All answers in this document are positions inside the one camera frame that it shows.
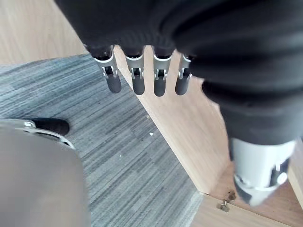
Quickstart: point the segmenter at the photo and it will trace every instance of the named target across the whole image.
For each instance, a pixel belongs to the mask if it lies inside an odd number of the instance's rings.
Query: gray carpet
[[[126,81],[112,94],[90,56],[0,67],[0,118],[30,117],[70,122],[92,226],[190,225],[201,196]]]

